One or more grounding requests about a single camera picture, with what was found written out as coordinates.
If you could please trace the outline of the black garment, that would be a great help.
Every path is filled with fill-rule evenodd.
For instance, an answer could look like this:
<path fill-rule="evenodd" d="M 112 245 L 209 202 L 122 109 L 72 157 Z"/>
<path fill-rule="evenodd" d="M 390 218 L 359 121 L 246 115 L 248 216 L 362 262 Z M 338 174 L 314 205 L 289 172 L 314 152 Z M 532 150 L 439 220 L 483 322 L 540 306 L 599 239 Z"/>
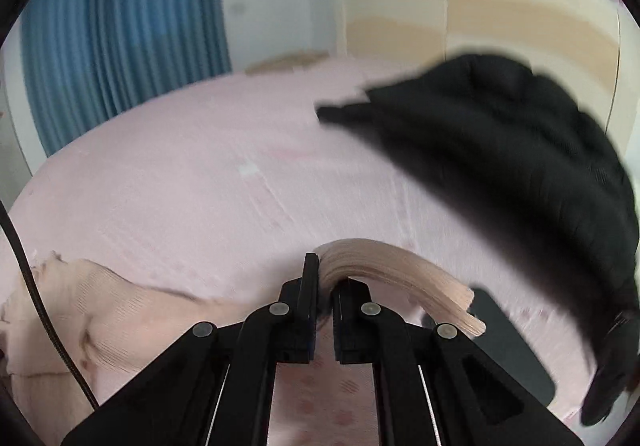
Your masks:
<path fill-rule="evenodd" d="M 604 420 L 638 362 L 639 223 L 600 125 L 555 80 L 498 54 L 462 54 L 316 113 L 486 205 L 548 258 L 596 356 L 580 420 Z"/>

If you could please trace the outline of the beige ribbed knit sweater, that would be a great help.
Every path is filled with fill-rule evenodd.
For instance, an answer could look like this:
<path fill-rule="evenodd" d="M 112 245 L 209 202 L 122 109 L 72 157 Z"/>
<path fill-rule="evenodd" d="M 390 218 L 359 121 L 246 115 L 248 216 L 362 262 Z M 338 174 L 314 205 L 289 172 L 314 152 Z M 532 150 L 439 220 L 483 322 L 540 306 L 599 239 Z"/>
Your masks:
<path fill-rule="evenodd" d="M 435 321 L 450 322 L 471 338 L 486 330 L 484 322 L 468 312 L 472 290 L 419 255 L 368 239 L 336 240 L 315 252 L 321 321 L 329 316 L 329 297 L 337 282 L 355 276 L 405 290 Z M 244 304 L 142 287 L 86 259 L 64 262 L 52 255 L 36 267 L 35 279 L 55 331 L 82 368 L 134 372 L 194 323 L 230 325 L 252 312 Z M 66 370 L 25 287 L 16 288 L 1 307 L 1 348 L 11 376 Z"/>

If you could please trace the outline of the wooden bedside table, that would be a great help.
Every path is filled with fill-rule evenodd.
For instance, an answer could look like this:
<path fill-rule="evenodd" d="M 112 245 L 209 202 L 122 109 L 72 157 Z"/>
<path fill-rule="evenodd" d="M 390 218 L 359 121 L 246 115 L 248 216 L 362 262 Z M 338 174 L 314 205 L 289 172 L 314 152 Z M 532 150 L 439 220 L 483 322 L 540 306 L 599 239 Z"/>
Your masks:
<path fill-rule="evenodd" d="M 330 57 L 326 50 L 300 50 L 280 54 L 248 66 L 246 75 L 293 72 L 301 68 L 310 68 Z"/>

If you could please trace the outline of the blue pleated curtain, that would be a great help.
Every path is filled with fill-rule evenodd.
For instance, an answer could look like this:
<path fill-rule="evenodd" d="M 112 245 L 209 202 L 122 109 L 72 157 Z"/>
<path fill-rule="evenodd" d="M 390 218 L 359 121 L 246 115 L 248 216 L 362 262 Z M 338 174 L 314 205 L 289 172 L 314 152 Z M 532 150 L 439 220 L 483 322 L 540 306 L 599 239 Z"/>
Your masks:
<path fill-rule="evenodd" d="M 232 69 L 221 0 L 30 0 L 21 31 L 29 108 L 47 154 Z"/>

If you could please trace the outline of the beige wooden headboard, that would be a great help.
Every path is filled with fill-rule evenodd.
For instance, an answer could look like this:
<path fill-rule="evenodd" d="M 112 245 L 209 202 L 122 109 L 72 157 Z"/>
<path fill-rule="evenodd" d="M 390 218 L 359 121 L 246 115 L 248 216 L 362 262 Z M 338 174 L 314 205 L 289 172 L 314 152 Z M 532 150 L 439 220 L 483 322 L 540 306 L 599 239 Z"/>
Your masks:
<path fill-rule="evenodd" d="M 550 75 L 608 123 L 620 64 L 620 21 L 605 0 L 336 0 L 342 56 L 428 65 L 502 54 Z"/>

